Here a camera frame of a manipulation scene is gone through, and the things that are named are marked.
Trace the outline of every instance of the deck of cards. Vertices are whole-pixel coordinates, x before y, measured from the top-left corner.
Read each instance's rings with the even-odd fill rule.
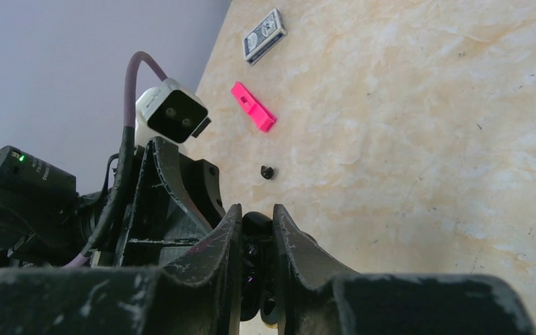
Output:
[[[244,38],[244,58],[253,65],[286,36],[281,12],[273,9],[262,22]]]

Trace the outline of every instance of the white camera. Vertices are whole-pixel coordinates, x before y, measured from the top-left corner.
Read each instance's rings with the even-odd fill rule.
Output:
[[[211,123],[202,101],[175,79],[146,90],[136,102],[135,145],[144,147],[155,136],[184,143]]]

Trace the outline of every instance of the marble tabletop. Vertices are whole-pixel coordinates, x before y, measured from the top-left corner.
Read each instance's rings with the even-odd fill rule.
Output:
[[[249,66],[272,8],[288,35]],[[499,276],[536,323],[536,1],[234,0],[197,95],[213,122],[186,150],[219,166],[225,206],[282,203],[357,271]]]

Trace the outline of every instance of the pink clip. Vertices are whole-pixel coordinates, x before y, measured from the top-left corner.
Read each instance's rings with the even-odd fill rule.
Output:
[[[252,93],[241,82],[235,82],[231,89],[231,94],[233,94],[244,112],[255,122],[258,129],[268,133],[276,123],[276,117],[260,101],[254,98]]]

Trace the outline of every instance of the small black object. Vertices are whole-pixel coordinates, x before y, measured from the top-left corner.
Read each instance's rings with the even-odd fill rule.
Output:
[[[264,177],[264,179],[272,179],[272,177],[274,177],[274,169],[272,167],[262,165],[260,173],[262,174],[262,177]]]

